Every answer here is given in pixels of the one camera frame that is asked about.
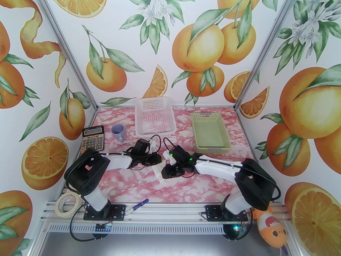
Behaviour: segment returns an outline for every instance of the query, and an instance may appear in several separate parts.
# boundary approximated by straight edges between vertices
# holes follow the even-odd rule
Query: light green plastic basket
[[[229,134],[220,113],[193,113],[195,150],[201,154],[223,154],[231,149]]]

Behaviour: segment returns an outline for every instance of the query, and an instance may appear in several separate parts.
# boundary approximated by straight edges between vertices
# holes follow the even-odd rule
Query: calculator
[[[104,126],[93,126],[83,129],[82,147],[80,153],[93,148],[96,151],[104,150]]]

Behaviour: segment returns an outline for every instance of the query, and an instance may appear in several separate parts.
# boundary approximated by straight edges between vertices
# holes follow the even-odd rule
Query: marble pattern surface
[[[245,135],[232,107],[173,107],[173,111],[177,131],[168,136],[168,138],[174,144],[183,147],[190,154],[195,151],[191,114],[193,112],[219,112],[223,116],[232,148],[223,155],[210,156],[230,161],[243,161],[246,157],[252,158]],[[116,123],[123,124],[127,130],[124,142],[114,140],[111,134],[110,129]],[[134,146],[138,140],[135,134],[134,107],[100,107],[94,122],[94,126],[97,125],[104,125],[104,152],[120,153]],[[166,148],[162,143],[161,155],[165,150]],[[222,178],[209,175],[173,178],[161,184],[156,178],[152,167],[145,167],[141,171],[127,169],[106,171],[99,186],[102,192],[107,194],[111,202],[140,202],[148,198],[150,202],[209,203],[221,202],[234,187],[234,184]]]

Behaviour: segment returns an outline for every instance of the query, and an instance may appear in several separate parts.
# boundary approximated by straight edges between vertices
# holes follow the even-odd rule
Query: black mounting plate
[[[205,206],[206,216],[208,222],[240,222],[240,218],[242,221],[247,221],[246,211],[241,211],[238,215],[230,214],[229,219],[223,216],[223,213],[220,210],[220,205],[206,205]]]
[[[109,221],[113,213],[111,221],[123,221],[126,205],[111,204],[106,217],[103,217],[102,212],[95,211],[91,206],[87,206],[84,212],[83,220],[87,221]]]

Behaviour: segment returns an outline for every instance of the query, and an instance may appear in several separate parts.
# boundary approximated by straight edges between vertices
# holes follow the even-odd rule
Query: pen
[[[125,215],[129,215],[131,214],[132,212],[134,212],[135,210],[137,210],[139,207],[143,206],[144,204],[148,203],[149,199],[146,199],[146,200],[143,200],[142,202],[138,203],[137,205],[131,207],[130,209],[128,209],[126,212],[125,212]]]

